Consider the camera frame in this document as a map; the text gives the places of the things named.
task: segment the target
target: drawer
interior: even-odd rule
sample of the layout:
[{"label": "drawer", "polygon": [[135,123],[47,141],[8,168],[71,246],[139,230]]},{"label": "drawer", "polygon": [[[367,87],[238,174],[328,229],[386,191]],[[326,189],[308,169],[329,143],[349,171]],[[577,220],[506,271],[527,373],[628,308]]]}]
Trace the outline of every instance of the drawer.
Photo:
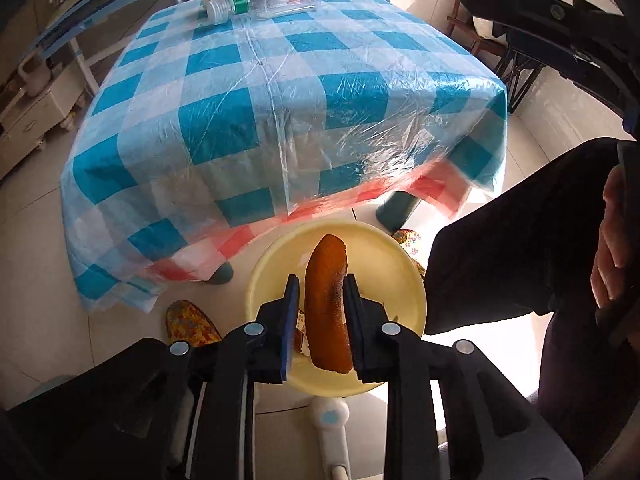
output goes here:
[{"label": "drawer", "polygon": [[52,95],[47,92],[42,96],[42,99],[29,108],[29,111],[2,138],[26,137],[36,140],[64,118],[65,116],[56,106]]},{"label": "drawer", "polygon": [[0,138],[0,179],[38,147],[39,138],[5,134]]}]

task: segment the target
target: white handle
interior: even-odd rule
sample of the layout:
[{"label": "white handle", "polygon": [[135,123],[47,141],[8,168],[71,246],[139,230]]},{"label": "white handle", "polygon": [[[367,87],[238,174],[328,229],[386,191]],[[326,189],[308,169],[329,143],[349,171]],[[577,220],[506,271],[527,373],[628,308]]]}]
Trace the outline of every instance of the white handle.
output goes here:
[{"label": "white handle", "polygon": [[[314,426],[318,430],[325,478],[351,480],[347,434],[344,431],[344,425],[349,420],[347,403],[344,399],[335,397],[314,397],[309,408]],[[343,469],[345,476],[336,477],[336,468]]]}]

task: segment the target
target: black pants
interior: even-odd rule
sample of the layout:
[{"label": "black pants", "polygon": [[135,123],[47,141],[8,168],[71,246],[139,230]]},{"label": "black pants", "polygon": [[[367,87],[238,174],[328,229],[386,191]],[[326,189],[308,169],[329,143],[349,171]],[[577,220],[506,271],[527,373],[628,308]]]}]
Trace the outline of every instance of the black pants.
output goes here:
[{"label": "black pants", "polygon": [[614,352],[601,338],[590,285],[616,145],[615,139],[585,142],[445,227],[424,280],[427,334],[554,312],[538,407],[585,472],[638,400],[635,355],[628,345]]}]

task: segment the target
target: plastic bowl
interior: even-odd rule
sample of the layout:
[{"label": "plastic bowl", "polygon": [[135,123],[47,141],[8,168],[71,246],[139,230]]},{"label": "plastic bowl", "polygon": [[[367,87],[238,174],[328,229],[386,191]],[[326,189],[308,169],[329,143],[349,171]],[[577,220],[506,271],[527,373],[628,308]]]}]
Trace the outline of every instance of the plastic bowl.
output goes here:
[{"label": "plastic bowl", "polygon": [[[397,317],[403,326],[422,335],[427,300],[420,273],[392,237],[353,220],[308,222],[274,241],[255,264],[249,279],[245,297],[247,321],[255,320],[263,303],[282,297],[290,274],[300,279],[300,307],[304,310],[306,264],[326,234],[341,238],[347,246],[348,272],[355,275],[360,295],[382,303],[390,320]],[[316,368],[311,358],[296,352],[287,383],[321,397],[348,397],[379,386],[361,382],[354,370],[342,375]]]}]

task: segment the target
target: floral slipper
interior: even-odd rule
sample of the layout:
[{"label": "floral slipper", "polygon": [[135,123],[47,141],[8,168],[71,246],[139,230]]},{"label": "floral slipper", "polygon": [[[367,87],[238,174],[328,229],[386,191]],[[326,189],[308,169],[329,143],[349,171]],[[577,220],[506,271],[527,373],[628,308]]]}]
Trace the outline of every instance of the floral slipper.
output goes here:
[{"label": "floral slipper", "polygon": [[216,326],[191,301],[175,301],[164,314],[169,344],[186,341],[191,346],[204,346],[222,341]]},{"label": "floral slipper", "polygon": [[406,251],[414,262],[418,272],[420,272],[420,275],[424,278],[426,271],[420,262],[415,259],[420,251],[420,242],[422,240],[420,235],[415,231],[411,231],[411,229],[398,229],[391,237]]}]

